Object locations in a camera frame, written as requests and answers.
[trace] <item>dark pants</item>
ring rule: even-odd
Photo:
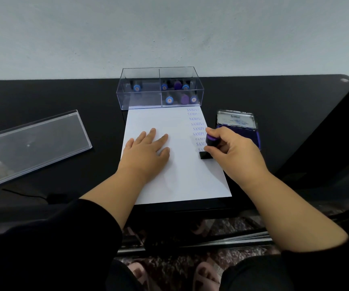
[[[123,263],[114,260],[106,281],[107,290],[143,290],[133,273]],[[255,256],[229,267],[223,273],[222,291],[294,290],[284,262],[279,255]]]

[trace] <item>clear plastic box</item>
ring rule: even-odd
[[[91,149],[77,110],[0,132],[0,184]]]
[[[123,68],[122,110],[201,105],[204,87],[194,67]]]

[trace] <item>gray wall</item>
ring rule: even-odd
[[[349,75],[349,0],[0,0],[0,79]]]

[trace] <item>person's left hand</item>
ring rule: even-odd
[[[142,132],[134,141],[128,140],[119,162],[118,171],[135,173],[144,183],[148,183],[164,168],[169,159],[170,148],[165,147],[160,155],[157,151],[162,148],[168,140],[168,134],[153,142],[156,130],[152,128],[150,133]]]

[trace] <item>hand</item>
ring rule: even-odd
[[[226,174],[245,190],[270,174],[259,148],[249,138],[242,137],[229,128],[206,128],[213,137],[220,137],[217,147],[205,146],[204,150],[219,163]]]
[[[135,173],[136,177],[142,179],[144,184],[160,173],[168,162],[170,148],[165,147],[160,155],[157,155],[157,151],[168,140],[168,135],[165,134],[153,142],[155,133],[155,128],[152,128],[148,135],[146,135],[146,132],[142,132],[135,141],[133,138],[128,140],[123,150],[122,159],[119,162],[118,171]]]

